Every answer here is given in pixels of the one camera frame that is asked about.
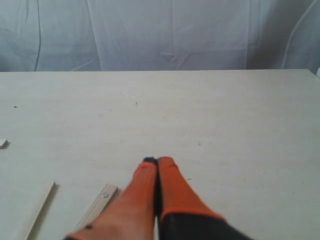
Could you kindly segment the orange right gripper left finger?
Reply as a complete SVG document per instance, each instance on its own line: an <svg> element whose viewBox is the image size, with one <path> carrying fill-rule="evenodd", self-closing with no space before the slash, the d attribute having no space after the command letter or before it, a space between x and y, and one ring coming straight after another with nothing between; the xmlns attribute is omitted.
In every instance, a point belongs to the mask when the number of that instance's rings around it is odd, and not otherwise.
<svg viewBox="0 0 320 240"><path fill-rule="evenodd" d="M65 239L152 240L157 174L157 160L144 158L125 190L96 219Z"/></svg>

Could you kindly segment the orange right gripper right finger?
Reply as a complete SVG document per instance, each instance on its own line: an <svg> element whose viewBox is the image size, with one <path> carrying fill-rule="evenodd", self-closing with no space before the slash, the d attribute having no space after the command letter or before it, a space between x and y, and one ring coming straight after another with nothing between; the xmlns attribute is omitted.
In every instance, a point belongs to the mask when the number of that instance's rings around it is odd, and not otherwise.
<svg viewBox="0 0 320 240"><path fill-rule="evenodd" d="M249 240L193 191L171 157L158 160L161 240Z"/></svg>

